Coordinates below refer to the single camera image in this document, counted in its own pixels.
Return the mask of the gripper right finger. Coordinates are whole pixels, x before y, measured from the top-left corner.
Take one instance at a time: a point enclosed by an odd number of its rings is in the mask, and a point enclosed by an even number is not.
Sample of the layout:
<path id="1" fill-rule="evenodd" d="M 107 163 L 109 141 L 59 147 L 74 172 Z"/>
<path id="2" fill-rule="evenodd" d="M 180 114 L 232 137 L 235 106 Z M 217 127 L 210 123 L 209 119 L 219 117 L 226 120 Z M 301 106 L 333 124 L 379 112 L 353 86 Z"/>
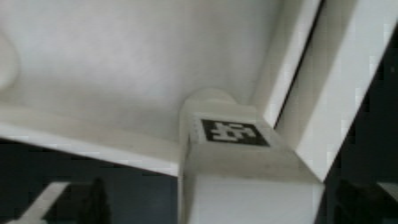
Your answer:
<path id="1" fill-rule="evenodd" d="M 340 181 L 333 224 L 398 224 L 398 183 Z"/>

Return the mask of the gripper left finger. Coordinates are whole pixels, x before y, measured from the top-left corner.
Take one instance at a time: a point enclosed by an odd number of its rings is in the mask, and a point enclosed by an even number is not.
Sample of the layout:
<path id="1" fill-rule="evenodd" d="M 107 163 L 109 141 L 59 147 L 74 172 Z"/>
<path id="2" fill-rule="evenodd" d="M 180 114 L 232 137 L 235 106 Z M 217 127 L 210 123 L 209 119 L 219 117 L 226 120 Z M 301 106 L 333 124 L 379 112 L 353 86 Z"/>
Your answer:
<path id="1" fill-rule="evenodd" d="M 11 224 L 113 224 L 104 180 L 52 182 Z"/>

